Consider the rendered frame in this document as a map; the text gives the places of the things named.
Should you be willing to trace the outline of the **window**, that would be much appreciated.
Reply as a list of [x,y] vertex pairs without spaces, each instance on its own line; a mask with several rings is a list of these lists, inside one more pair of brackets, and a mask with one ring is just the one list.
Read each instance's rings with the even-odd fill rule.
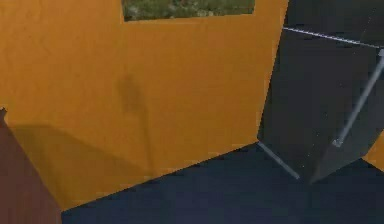
[[252,14],[257,0],[121,0],[125,21]]

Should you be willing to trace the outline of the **black fridge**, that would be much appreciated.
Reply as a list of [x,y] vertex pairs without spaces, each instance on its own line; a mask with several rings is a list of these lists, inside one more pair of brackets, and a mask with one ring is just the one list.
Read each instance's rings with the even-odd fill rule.
[[365,156],[384,131],[384,70],[343,145],[347,122],[384,48],[384,0],[289,0],[258,138],[300,181]]

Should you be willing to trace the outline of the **brown wooden cabinet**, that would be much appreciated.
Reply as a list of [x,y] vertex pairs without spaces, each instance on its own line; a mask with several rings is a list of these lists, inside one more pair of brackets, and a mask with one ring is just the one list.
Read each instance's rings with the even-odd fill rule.
[[61,211],[0,109],[0,224],[62,224]]

